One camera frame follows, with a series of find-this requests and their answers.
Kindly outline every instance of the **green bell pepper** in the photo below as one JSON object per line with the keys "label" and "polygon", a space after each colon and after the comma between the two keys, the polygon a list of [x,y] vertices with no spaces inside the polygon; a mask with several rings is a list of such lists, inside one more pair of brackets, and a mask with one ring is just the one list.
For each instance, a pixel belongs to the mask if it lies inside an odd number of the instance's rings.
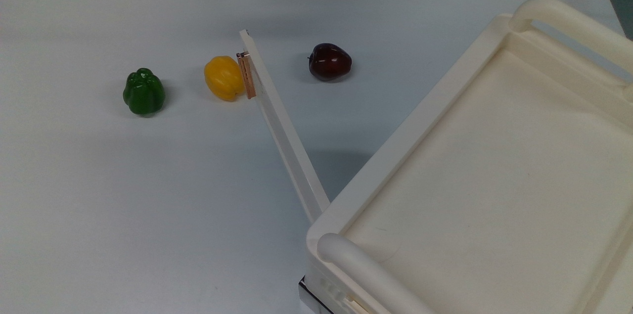
{"label": "green bell pepper", "polygon": [[123,100],[137,115],[156,113],[165,102],[165,89],[151,70],[140,68],[127,77]]}

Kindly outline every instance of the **white plastic rod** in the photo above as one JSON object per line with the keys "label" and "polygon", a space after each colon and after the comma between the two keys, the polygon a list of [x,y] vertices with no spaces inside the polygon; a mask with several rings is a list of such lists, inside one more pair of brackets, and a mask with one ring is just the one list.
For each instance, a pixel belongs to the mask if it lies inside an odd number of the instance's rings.
{"label": "white plastic rod", "polygon": [[354,242],[336,233],[326,233],[316,246],[321,260],[341,269],[391,314],[434,314]]}
{"label": "white plastic rod", "polygon": [[264,120],[269,125],[279,154],[281,154],[292,184],[299,195],[303,210],[306,211],[308,220],[314,223],[330,205],[330,201],[292,125],[290,116],[283,106],[271,75],[266,70],[264,61],[255,46],[255,41],[246,30],[242,30],[240,36],[242,36],[244,46],[250,55],[248,60],[251,77],[253,77],[253,87],[255,87],[257,95],[255,99],[260,104]]}
{"label": "white plastic rod", "polygon": [[[558,0],[528,0],[516,9],[509,28],[524,32],[534,19],[565,33],[633,75],[633,42],[591,17]],[[633,84],[626,86],[623,94],[633,102]]]}

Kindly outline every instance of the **yellow bell pepper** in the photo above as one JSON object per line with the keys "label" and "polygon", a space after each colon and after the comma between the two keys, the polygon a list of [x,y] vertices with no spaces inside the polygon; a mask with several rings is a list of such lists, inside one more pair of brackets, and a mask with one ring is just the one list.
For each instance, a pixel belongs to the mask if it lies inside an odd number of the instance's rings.
{"label": "yellow bell pepper", "polygon": [[204,80],[215,96],[233,101],[244,93],[244,80],[237,62],[228,55],[214,57],[204,66]]}

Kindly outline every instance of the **tray rim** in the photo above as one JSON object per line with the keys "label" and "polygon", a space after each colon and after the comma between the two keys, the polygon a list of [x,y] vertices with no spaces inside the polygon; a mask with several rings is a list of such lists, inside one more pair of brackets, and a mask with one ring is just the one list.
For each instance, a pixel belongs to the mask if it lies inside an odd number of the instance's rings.
{"label": "tray rim", "polygon": [[[334,264],[324,262],[317,253],[317,243],[321,236],[327,233],[343,234],[353,224],[357,217],[364,209],[375,199],[380,193],[382,187],[388,183],[391,176],[397,172],[400,165],[407,160],[409,155],[418,147],[425,139],[426,135],[433,129],[435,124],[443,117],[445,112],[452,107],[453,103],[459,99],[461,94],[468,88],[481,70],[488,64],[490,59],[497,52],[504,48],[509,39],[522,39],[529,43],[534,43],[535,35],[542,35],[545,39],[550,39],[558,43],[558,41],[547,36],[537,28],[530,26],[527,28],[528,33],[513,32],[509,27],[512,15],[502,14],[495,17],[487,28],[479,35],[473,44],[466,50],[455,65],[440,79],[428,95],[420,102],[413,112],[405,119],[398,129],[389,137],[382,147],[370,158],[370,160],[362,167],[356,176],[348,183],[341,193],[334,199],[332,204],[325,210],[323,215],[310,227],[307,234],[307,254],[308,264],[311,267],[318,265],[321,267],[319,273],[323,276],[336,277],[336,279],[344,286],[351,289],[356,296],[356,300],[364,306],[371,308],[376,313],[388,313],[388,311],[374,300],[370,294],[355,283],[350,276],[345,274]],[[578,55],[577,52],[566,48],[562,55]],[[603,71],[601,68],[593,69],[593,71]],[[615,84],[613,88],[607,88],[607,93],[612,93],[613,97],[620,101],[622,97],[622,89],[626,86],[626,81],[619,77],[613,76],[604,71],[606,75],[602,76],[602,80],[607,78],[610,84]],[[624,223],[629,223],[630,219],[626,219]],[[616,308],[612,306],[614,302],[621,303],[623,298],[628,298],[626,289],[633,285],[633,279],[628,278],[626,273],[633,273],[633,246],[622,248],[622,244],[631,242],[633,237],[633,226],[624,226],[624,233],[621,234],[622,242],[615,249],[617,260],[626,269],[619,269],[613,274],[610,282],[601,283],[606,285],[603,295],[600,298],[590,296],[588,303],[583,308],[592,308],[593,313],[614,313]],[[310,287],[311,281],[307,276],[307,284]]]}

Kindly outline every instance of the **fruit in basket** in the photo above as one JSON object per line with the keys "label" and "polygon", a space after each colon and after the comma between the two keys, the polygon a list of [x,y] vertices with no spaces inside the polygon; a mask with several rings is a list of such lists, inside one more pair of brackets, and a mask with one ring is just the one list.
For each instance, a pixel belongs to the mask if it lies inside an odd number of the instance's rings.
{"label": "fruit in basket", "polygon": [[334,44],[316,45],[308,59],[310,73],[324,82],[342,77],[352,68],[350,55]]}
{"label": "fruit in basket", "polygon": [[242,71],[237,62],[228,55],[213,57],[204,66],[204,81],[215,96],[226,101],[244,93]]}
{"label": "fruit in basket", "polygon": [[123,101],[136,115],[156,113],[165,102],[165,89],[151,70],[140,68],[127,77]]}

